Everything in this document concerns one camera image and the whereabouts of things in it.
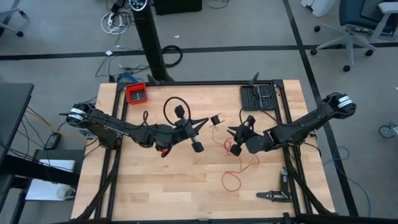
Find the red container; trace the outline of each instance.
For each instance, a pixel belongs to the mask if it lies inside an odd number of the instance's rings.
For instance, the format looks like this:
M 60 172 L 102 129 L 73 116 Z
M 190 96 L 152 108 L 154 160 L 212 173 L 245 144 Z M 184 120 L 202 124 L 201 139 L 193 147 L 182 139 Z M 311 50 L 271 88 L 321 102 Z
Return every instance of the red container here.
M 146 102 L 147 90 L 145 83 L 135 83 L 126 86 L 126 100 L 132 105 Z

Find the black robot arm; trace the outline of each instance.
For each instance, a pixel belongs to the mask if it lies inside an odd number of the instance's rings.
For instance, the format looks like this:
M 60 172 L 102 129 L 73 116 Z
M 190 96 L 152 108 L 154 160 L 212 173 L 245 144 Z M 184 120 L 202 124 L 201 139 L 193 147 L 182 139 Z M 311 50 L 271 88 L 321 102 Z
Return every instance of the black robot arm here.
M 89 103 L 77 103 L 68 114 L 63 115 L 67 115 L 69 125 L 88 129 L 97 135 L 103 147 L 116 149 L 120 147 L 120 137 L 129 136 L 142 147 L 152 147 L 155 143 L 156 150 L 162 152 L 161 156 L 165 157 L 174 145 L 191 139 L 194 151 L 202 152 L 204 148 L 195 136 L 199 135 L 200 128 L 208 121 L 208 118 L 185 119 L 185 111 L 181 105 L 175 108 L 175 114 L 179 118 L 174 124 L 175 127 L 166 124 L 147 125 L 147 112 L 144 112 L 142 124 L 130 124 L 97 110 Z
M 356 104 L 346 95 L 332 93 L 328 95 L 318 108 L 309 114 L 299 118 L 290 124 L 278 124 L 277 126 L 265 130 L 264 135 L 260 135 L 252 130 L 256 120 L 248 116 L 243 124 L 238 127 L 229 127 L 236 131 L 233 133 L 236 144 L 231 148 L 231 152 L 238 156 L 242 149 L 241 145 L 246 144 L 250 153 L 260 151 L 271 151 L 284 146 L 300 145 L 304 142 L 308 134 L 321 128 L 332 118 L 345 119 L 355 113 Z

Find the wooden table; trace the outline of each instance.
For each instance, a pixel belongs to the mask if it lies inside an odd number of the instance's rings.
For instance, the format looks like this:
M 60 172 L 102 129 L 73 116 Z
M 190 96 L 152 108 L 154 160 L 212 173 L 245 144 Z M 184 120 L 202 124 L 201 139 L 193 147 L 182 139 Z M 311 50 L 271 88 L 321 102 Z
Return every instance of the wooden table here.
M 292 119 L 307 114 L 302 89 L 298 80 L 284 80 L 285 91 L 289 102 Z M 208 122 L 197 136 L 205 151 L 195 153 L 190 141 L 174 146 L 165 158 L 154 148 L 146 149 L 133 143 L 130 138 L 123 139 L 118 183 L 113 210 L 113 221 L 120 220 L 192 220 L 213 218 L 266 218 L 281 217 L 289 212 L 294 216 L 292 203 L 277 203 L 256 198 L 257 192 L 279 190 L 279 174 L 285 166 L 282 150 L 257 153 L 260 164 L 253 165 L 238 174 L 241 188 L 229 192 L 221 183 L 221 177 L 228 170 L 239 171 L 239 158 L 229 156 L 218 143 L 224 144 L 231 136 L 226 132 L 228 126 L 239 125 L 241 109 L 239 85 L 222 86 L 149 86 L 149 101 L 127 107 L 126 121 L 132 124 L 142 122 L 142 113 L 149 112 L 149 124 L 167 124 L 162 108 L 165 100 L 171 96 L 179 96 L 187 101 L 192 111 L 192 119 L 211 117 L 218 113 L 224 123 L 219 130 L 210 128 Z M 115 97 L 116 84 L 101 84 L 96 107 L 111 114 Z M 182 104 L 172 100 L 167 107 L 167 115 L 177 120 L 174 107 Z M 276 122 L 261 112 L 243 111 L 256 118 L 255 131 L 263 131 L 276 125 Z M 308 143 L 316 144 L 312 138 Z M 88 147 L 87 152 L 96 147 Z M 333 211 L 333 203 L 326 182 L 322 162 L 318 151 L 308 145 L 301 146 L 302 164 L 307 184 L 319 201 Z M 246 167 L 253 155 L 245 146 L 240 156 L 243 167 Z M 72 217 L 77 217 L 90 203 L 98 189 L 104 149 L 99 148 L 84 161 L 80 174 L 80 182 L 73 207 Z M 236 189 L 239 185 L 236 178 L 227 175 L 224 178 L 227 188 Z M 296 184 L 302 211 L 302 193 Z M 108 204 L 108 195 L 104 196 L 103 217 Z

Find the red wire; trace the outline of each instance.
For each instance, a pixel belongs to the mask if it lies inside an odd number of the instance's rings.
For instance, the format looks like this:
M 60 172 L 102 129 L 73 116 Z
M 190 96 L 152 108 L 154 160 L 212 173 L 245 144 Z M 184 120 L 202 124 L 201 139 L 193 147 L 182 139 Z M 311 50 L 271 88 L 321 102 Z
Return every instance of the red wire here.
M 214 130 L 218 131 L 218 128 L 216 126 L 213 128 L 213 132 L 211 134 L 211 139 L 213 140 L 213 142 L 215 142 L 215 143 L 219 144 L 220 146 L 222 146 L 223 149 L 226 151 L 227 155 L 234 156 L 233 154 L 231 154 L 229 152 L 229 150 L 231 149 L 231 146 L 232 146 L 232 139 L 233 138 L 228 138 L 227 140 L 225 140 L 224 144 L 221 144 L 221 143 L 219 143 L 219 142 L 214 140 Z M 242 187 L 241 179 L 237 176 L 237 174 L 243 173 L 243 171 L 245 171 L 251 165 L 260 164 L 259 158 L 256 155 L 254 155 L 253 158 L 250 160 L 249 165 L 246 166 L 245 168 L 242 168 L 242 164 L 243 164 L 242 159 L 240 157 L 238 157 L 238 158 L 239 158 L 239 161 L 240 161 L 240 166 L 239 166 L 240 171 L 233 171 L 233 170 L 225 171 L 223 176 L 222 176 L 222 178 L 221 178 L 221 183 L 223 184 L 224 189 L 229 191 L 229 192 L 235 192 L 235 191 L 239 190 Z M 232 175 L 233 177 L 235 177 L 239 181 L 239 186 L 236 189 L 231 190 L 231 189 L 229 189 L 229 188 L 227 188 L 225 186 L 224 177 L 225 177 L 226 174 Z

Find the black desk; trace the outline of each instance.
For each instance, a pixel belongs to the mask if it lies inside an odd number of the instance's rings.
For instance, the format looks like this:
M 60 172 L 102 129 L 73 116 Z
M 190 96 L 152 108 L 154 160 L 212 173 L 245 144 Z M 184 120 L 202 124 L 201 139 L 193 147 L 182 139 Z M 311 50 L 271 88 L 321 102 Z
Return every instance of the black desk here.
M 30 179 L 51 180 L 76 186 L 80 177 L 76 172 L 70 173 L 7 154 L 29 103 L 33 87 L 33 84 L 29 83 L 0 83 L 0 211 L 6 201 L 9 189 L 26 189 Z
M 33 84 L 0 83 L 0 164 L 8 153 L 19 123 L 25 113 L 33 90 Z M 0 175 L 0 211 L 14 178 L 13 174 Z

